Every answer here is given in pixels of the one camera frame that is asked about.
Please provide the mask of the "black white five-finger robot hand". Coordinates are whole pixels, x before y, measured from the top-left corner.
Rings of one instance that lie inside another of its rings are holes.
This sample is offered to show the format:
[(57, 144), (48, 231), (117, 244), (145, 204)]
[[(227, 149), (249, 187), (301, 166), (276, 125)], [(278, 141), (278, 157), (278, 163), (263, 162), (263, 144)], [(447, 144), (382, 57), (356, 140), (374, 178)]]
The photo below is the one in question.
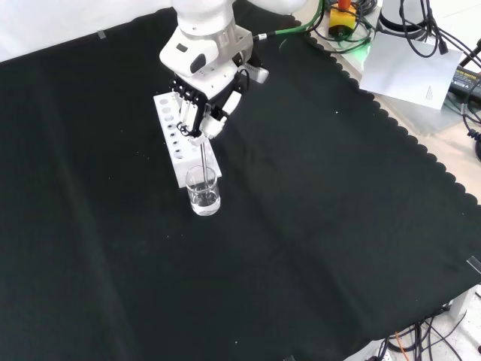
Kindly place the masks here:
[(249, 89), (269, 75), (254, 53), (252, 32), (231, 23), (207, 36), (179, 27), (159, 54), (174, 73), (170, 88), (181, 99), (177, 129), (195, 146), (215, 138)]

